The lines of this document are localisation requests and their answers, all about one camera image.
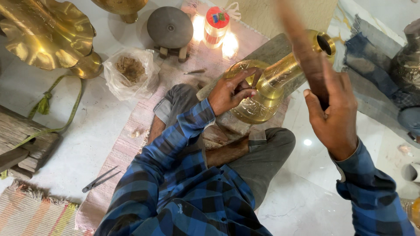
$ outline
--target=red lid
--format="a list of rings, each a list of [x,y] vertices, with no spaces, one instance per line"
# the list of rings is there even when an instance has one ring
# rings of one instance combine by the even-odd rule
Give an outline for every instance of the red lid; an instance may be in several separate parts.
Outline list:
[[[207,22],[211,26],[213,26],[215,28],[218,28],[218,29],[221,29],[221,28],[226,27],[228,25],[229,19],[230,19],[229,15],[227,13],[224,13],[224,15],[225,15],[225,21],[219,20],[217,23],[214,23],[214,21],[213,21],[213,15],[214,14],[219,14],[220,12],[222,12],[222,11],[219,9],[219,7],[212,7],[212,8],[210,8],[208,10],[208,12],[206,14]]]

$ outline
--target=gray pants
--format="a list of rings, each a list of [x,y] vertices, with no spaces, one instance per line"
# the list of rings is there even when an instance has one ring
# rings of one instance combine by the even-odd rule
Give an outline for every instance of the gray pants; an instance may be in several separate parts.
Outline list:
[[[199,100],[197,99],[197,89],[191,85],[178,84],[169,90],[154,108],[156,116],[169,127],[177,121],[176,116],[188,111]],[[241,158],[229,163],[251,188],[255,198],[255,209],[264,200],[268,185],[273,177],[283,166],[296,143],[294,134],[286,128],[269,128],[265,131],[267,144],[259,146],[255,150],[245,154]],[[203,159],[205,148],[203,138],[200,138],[194,145],[188,146],[183,153],[189,153],[201,149]]]

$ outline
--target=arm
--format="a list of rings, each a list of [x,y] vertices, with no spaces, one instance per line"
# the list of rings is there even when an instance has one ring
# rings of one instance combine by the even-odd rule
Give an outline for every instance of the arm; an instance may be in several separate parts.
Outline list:
[[[330,105],[324,112],[309,89],[304,96],[312,128],[340,171],[337,191],[352,201],[356,235],[414,235],[394,180],[375,168],[356,135],[357,102],[348,75],[333,71],[326,57],[321,61]]]
[[[255,71],[256,68],[249,68],[231,79],[220,79],[208,99],[178,115],[178,123],[143,147],[142,153],[134,158],[117,184],[95,235],[130,235],[145,220],[158,215],[159,186],[177,154],[187,145],[195,143],[204,127],[217,115],[256,94],[255,89],[250,89],[245,81]]]
[[[395,181],[375,168],[361,141],[346,160],[335,161],[341,173],[337,191],[352,201],[357,235],[414,235],[414,228],[401,208]]]

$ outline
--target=blue plaid shirt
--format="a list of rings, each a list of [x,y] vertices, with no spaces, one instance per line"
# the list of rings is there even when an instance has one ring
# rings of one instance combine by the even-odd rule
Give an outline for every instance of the blue plaid shirt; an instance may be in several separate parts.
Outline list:
[[[207,99],[177,119],[131,162],[95,235],[271,235],[236,171],[207,169],[201,150],[179,155],[215,119]],[[414,235],[395,182],[374,167],[361,142],[337,165],[346,178],[337,189],[352,200],[357,234]]]

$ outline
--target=yellow measuring tape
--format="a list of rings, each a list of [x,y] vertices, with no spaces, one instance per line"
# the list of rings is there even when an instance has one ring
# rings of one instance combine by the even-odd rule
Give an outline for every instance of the yellow measuring tape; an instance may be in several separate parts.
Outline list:
[[[43,115],[46,115],[46,114],[49,113],[50,105],[48,103],[48,100],[52,97],[51,91],[61,81],[61,79],[66,77],[66,76],[78,78],[79,81],[80,81],[79,94],[77,95],[76,101],[74,102],[73,109],[71,110],[70,117],[68,118],[67,123],[61,128],[48,128],[48,129],[45,129],[43,131],[36,132],[33,135],[29,136],[27,139],[25,139],[22,142],[20,142],[19,144],[17,144],[15,147],[13,147],[14,149],[19,147],[19,146],[22,146],[23,144],[27,143],[29,140],[31,140],[31,139],[39,136],[39,135],[43,135],[43,134],[51,133],[51,132],[59,132],[59,131],[63,130],[65,127],[67,127],[72,122],[72,120],[74,118],[74,115],[76,114],[77,107],[79,106],[79,103],[80,103],[81,79],[77,76],[70,76],[70,75],[63,75],[63,76],[58,77],[55,80],[55,82],[52,84],[52,86],[44,93],[44,97],[32,108],[31,112],[28,115],[28,119],[32,120],[32,118],[34,117],[34,115],[37,111],[39,113],[43,114]],[[5,179],[5,178],[7,178],[7,170],[3,171],[1,173],[1,176],[0,176],[0,179]]]

